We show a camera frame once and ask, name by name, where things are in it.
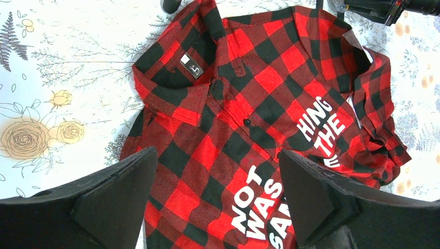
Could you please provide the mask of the red black plaid shirt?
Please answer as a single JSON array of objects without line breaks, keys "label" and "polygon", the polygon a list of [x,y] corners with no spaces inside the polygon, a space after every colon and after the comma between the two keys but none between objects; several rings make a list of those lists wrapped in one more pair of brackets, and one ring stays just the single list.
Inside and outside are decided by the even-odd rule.
[{"label": "red black plaid shirt", "polygon": [[158,152],[147,248],[294,248],[284,149],[376,189],[410,160],[389,58],[323,9],[222,18],[193,1],[132,70],[144,109],[120,156]]}]

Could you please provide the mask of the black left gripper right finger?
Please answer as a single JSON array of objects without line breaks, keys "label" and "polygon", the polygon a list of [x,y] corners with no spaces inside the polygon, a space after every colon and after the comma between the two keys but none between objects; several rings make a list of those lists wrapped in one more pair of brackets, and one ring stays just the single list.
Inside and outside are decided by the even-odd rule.
[{"label": "black left gripper right finger", "polygon": [[368,187],[283,150],[279,167],[298,248],[439,248],[439,202]]}]

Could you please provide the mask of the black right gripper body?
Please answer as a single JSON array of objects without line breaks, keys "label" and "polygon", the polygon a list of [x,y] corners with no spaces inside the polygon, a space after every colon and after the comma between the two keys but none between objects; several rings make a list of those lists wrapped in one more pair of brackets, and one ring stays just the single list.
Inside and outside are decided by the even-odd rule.
[{"label": "black right gripper body", "polygon": [[439,16],[439,0],[346,0],[345,9],[376,23],[396,24],[404,11]]}]

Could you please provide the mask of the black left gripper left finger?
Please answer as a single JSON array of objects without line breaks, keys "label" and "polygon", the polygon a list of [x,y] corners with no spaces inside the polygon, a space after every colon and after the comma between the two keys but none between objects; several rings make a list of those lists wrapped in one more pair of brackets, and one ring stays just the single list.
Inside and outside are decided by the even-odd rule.
[{"label": "black left gripper left finger", "polygon": [[1,200],[1,248],[135,248],[157,168],[154,147],[31,197]]}]

